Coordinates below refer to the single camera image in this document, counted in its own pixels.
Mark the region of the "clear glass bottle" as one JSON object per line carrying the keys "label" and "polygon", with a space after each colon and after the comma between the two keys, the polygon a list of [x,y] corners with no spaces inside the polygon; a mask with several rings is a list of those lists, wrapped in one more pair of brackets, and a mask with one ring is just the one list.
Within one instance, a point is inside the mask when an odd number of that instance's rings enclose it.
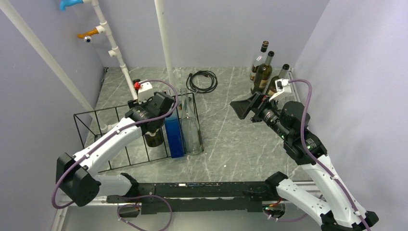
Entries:
{"label": "clear glass bottle", "polygon": [[197,155],[204,150],[199,122],[191,107],[187,89],[182,88],[180,94],[182,101],[180,124],[184,150],[188,155]]}

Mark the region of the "blue square glass bottle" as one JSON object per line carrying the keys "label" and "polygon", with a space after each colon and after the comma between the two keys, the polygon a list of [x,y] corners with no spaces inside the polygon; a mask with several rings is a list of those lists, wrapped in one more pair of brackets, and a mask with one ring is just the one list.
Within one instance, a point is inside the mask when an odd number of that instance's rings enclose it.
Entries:
{"label": "blue square glass bottle", "polygon": [[165,119],[165,129],[171,158],[183,157],[184,147],[176,112],[173,112],[170,117]]}

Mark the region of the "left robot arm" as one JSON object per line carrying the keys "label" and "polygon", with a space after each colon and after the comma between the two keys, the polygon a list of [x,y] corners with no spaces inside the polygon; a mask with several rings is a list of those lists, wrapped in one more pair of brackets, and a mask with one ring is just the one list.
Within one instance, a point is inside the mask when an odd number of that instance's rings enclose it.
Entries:
{"label": "left robot arm", "polygon": [[70,199],[68,204],[85,206],[99,196],[120,196],[126,202],[138,196],[138,182],[127,173],[115,176],[99,175],[105,162],[115,157],[131,142],[144,135],[156,135],[164,120],[174,112],[177,97],[157,92],[145,103],[131,103],[131,108],[116,126],[87,148],[73,156],[67,153],[57,159],[56,187],[51,203],[56,203],[56,193],[61,189]]}

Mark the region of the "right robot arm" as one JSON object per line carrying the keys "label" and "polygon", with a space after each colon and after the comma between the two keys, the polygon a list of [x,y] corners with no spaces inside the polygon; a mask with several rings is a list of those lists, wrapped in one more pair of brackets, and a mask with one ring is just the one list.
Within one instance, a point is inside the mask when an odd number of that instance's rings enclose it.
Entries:
{"label": "right robot arm", "polygon": [[255,93],[250,98],[232,101],[240,119],[253,112],[251,121],[264,122],[283,141],[287,155],[313,180],[322,198],[317,198],[294,183],[282,172],[265,181],[265,193],[271,200],[286,199],[314,219],[323,231],[363,231],[379,218],[362,207],[337,175],[321,140],[307,129],[310,116],[300,102],[289,101],[279,109],[269,96]]}

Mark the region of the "olive green wine bottle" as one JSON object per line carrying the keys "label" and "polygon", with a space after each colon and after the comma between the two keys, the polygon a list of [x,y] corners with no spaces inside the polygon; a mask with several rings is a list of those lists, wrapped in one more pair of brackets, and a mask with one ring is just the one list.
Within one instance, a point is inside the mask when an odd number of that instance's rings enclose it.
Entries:
{"label": "olive green wine bottle", "polygon": [[274,76],[271,78],[271,80],[269,81],[266,90],[265,90],[265,94],[267,95],[274,95],[275,93],[278,92],[278,87],[276,85],[276,81],[278,81],[279,79],[285,79],[286,75],[288,73],[290,69],[290,65],[289,64],[284,64],[281,68],[281,71],[279,72],[279,74],[277,76]]}

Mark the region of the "dark green wine bottle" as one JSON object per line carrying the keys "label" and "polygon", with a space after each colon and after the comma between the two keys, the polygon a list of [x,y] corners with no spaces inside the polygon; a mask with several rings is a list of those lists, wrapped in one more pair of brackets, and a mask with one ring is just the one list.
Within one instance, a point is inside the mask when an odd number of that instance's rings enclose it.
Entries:
{"label": "dark green wine bottle", "polygon": [[161,129],[158,129],[156,133],[149,133],[143,135],[147,146],[157,147],[164,142],[164,137]]}

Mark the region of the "black wire wine rack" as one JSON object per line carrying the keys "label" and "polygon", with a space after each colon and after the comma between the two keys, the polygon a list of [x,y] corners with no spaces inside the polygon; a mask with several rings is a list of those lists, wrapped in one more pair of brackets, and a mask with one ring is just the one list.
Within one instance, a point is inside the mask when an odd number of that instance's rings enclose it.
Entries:
{"label": "black wire wine rack", "polygon": [[[85,112],[74,114],[74,122],[79,134],[79,138],[84,148],[88,148],[102,136],[107,134],[103,131],[101,126],[102,116],[105,116],[112,122],[119,122],[125,116],[125,112],[129,110],[127,105],[120,105],[115,107],[104,108],[90,113],[96,116],[88,126],[83,121],[85,119]],[[120,145],[117,153],[109,154],[99,168],[99,174],[105,172],[113,172],[114,170],[123,169],[130,166],[143,165],[155,161],[171,158],[170,149],[168,145],[165,125],[161,128],[164,142],[157,147],[147,146],[144,136],[135,140],[130,138],[125,139],[125,144]]]}

